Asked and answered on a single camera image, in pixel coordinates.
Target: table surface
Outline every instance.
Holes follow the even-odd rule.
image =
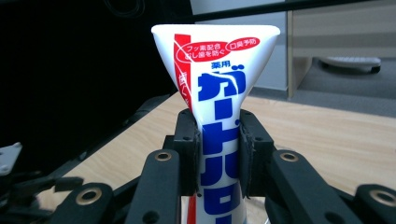
[[[174,134],[177,114],[185,108],[174,94],[66,176],[113,189],[138,177],[147,155]],[[396,189],[396,119],[252,96],[242,108],[255,114],[277,149],[305,156],[329,185],[352,195],[360,184]],[[53,210],[67,194],[50,189],[38,199],[43,208]],[[249,222],[263,223],[263,199],[247,201]]]

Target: white toothpaste tube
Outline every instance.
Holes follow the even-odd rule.
[[[247,223],[238,178],[240,109],[274,50],[279,29],[163,24],[151,32],[201,133],[198,190],[190,197],[187,223]]]

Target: red label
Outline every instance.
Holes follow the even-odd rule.
[[[177,60],[177,52],[180,52],[180,46],[185,46],[191,42],[190,35],[175,35],[174,60],[177,85],[181,96],[192,111],[191,104],[191,64],[183,63]]]
[[[190,43],[177,51],[177,59],[183,63],[214,61],[230,53],[226,46],[227,42],[219,41]]]
[[[226,49],[229,51],[251,49],[260,44],[260,39],[256,37],[244,37],[240,39],[233,40],[228,43]]]

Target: wall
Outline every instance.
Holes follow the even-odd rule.
[[[235,9],[240,7],[254,7],[281,0],[264,0],[259,3],[254,0],[191,0],[193,14]],[[259,77],[255,87],[285,91],[288,86],[287,81],[287,54],[286,54],[286,12],[269,13],[265,15],[245,16],[215,21],[200,21],[197,23],[209,24],[263,24],[274,25],[280,29],[280,36],[277,40],[274,52],[266,65],[262,75]]]

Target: bolt hole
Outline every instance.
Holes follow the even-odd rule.
[[[370,196],[378,203],[382,203],[390,207],[396,207],[396,196],[389,192],[380,189],[372,189],[370,190]]]
[[[280,158],[282,158],[282,160],[284,161],[297,161],[298,157],[294,154],[291,154],[289,152],[285,152],[280,154]]]
[[[330,221],[332,224],[344,224],[345,221],[339,215],[333,212],[327,212],[325,215],[326,219]]]
[[[160,219],[160,215],[157,212],[149,211],[145,215],[143,215],[143,222],[146,224],[154,224],[157,223]]]
[[[84,200],[90,200],[90,199],[94,198],[95,196],[96,196],[95,192],[88,191],[88,192],[84,193],[81,198]]]
[[[172,158],[172,155],[167,152],[160,152],[155,156],[157,161],[169,161]]]

